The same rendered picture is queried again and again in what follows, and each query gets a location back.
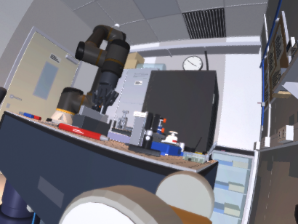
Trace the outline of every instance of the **blue box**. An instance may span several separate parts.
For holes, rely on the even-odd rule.
[[[183,155],[183,153],[181,153],[181,147],[166,143],[152,142],[151,149],[160,151],[162,156],[165,156],[166,154],[168,154],[169,156]]]

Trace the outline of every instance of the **robotic arm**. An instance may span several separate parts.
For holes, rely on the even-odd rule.
[[[98,88],[92,93],[92,109],[105,114],[118,93],[114,90],[121,78],[130,46],[125,42],[126,34],[106,25],[98,25],[86,42],[80,42],[76,59],[96,65],[102,69]],[[106,50],[99,49],[103,40],[108,41]]]

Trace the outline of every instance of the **door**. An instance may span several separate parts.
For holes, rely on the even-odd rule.
[[[42,120],[51,117],[61,92],[71,86],[78,68],[65,58],[67,54],[35,32],[7,90],[0,116],[4,111],[22,111]]]

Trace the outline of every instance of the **red object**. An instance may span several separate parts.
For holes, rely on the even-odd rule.
[[[75,126],[71,126],[71,125],[68,125],[68,124],[63,124],[63,123],[60,123],[58,125],[58,127],[62,130],[67,131],[67,132],[72,132],[74,134],[82,135],[84,137],[90,137],[90,138],[93,138],[93,139],[96,139],[96,140],[100,140],[101,134],[96,133],[96,132],[90,132],[88,130],[78,128],[78,127],[75,127]]]
[[[35,116],[34,115],[34,117],[33,117],[34,119],[36,119],[36,120],[39,120],[39,121],[41,121],[41,117],[40,116]]]

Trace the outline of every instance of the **white label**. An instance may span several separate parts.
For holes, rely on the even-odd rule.
[[[59,58],[58,56],[56,56],[54,54],[51,54],[49,56],[49,58],[51,58],[52,60],[54,60],[56,63],[60,63],[60,61],[61,61],[61,58]]]
[[[134,85],[135,85],[135,86],[140,86],[140,85],[142,85],[142,81],[135,81],[135,82],[134,82]]]
[[[146,117],[146,113],[135,111],[134,116]]]

